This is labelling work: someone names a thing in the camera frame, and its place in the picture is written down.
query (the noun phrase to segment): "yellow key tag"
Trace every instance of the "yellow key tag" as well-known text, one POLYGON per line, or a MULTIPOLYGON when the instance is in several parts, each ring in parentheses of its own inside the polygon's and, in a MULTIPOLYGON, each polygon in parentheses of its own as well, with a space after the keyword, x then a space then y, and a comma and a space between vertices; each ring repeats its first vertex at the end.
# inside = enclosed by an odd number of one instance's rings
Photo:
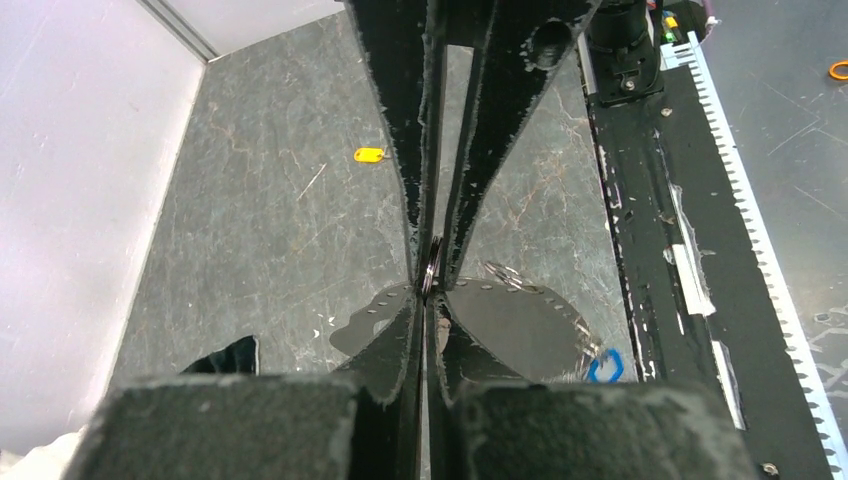
POLYGON ((385 157, 382 148, 362 147, 353 154, 353 159, 360 163, 379 163, 385 157))

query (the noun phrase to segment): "screw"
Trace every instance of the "screw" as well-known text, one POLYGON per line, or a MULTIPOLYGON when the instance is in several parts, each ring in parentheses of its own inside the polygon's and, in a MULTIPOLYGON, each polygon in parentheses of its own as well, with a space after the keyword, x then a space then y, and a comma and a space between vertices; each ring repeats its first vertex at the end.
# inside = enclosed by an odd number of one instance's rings
POLYGON ((773 463, 764 463, 760 465, 760 468, 762 468, 763 473, 769 477, 777 477, 780 475, 780 472, 777 471, 777 467, 773 463))

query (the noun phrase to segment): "white toothed strip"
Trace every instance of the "white toothed strip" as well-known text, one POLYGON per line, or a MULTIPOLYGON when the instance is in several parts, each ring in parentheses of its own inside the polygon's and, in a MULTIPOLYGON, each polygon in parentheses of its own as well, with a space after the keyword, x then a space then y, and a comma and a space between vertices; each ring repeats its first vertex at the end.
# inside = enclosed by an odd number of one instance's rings
POLYGON ((848 452, 845 449, 845 441, 839 433, 839 426, 833 416, 830 401, 825 393, 818 370, 816 370, 810 346, 804 336, 804 330, 801 328, 795 305, 789 296, 789 289, 786 287, 783 273, 780 271, 780 266, 774 255, 774 249, 763 224, 760 209, 754 199, 751 184, 748 182, 742 159, 736 150, 736 144, 724 115, 724 109, 719 101, 707 62, 694 32, 689 33, 689 44, 677 47, 663 45, 662 55, 667 68, 688 65, 695 79, 701 105, 704 107, 710 129, 716 138, 716 146, 718 146, 718 151, 724 162, 727 178, 733 188, 733 195, 736 197, 736 205, 745 220, 748 237, 754 246, 760 271, 766 281, 769 296, 780 320, 787 354, 792 358, 795 373, 804 389, 804 396, 813 417, 816 419, 816 428, 819 437, 821 437, 822 446, 828 454, 827 459, 833 471, 833 478, 842 479, 845 469, 848 468, 848 452))

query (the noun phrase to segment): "white panel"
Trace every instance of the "white panel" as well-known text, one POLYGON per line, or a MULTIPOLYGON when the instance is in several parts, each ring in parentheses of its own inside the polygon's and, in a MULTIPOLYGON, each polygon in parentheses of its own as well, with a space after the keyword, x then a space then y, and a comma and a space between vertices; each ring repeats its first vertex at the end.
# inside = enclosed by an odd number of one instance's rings
POLYGON ((333 0, 167 0, 221 55, 342 11, 333 0))
POLYGON ((140 5, 0 15, 0 449, 106 388, 203 66, 140 5))

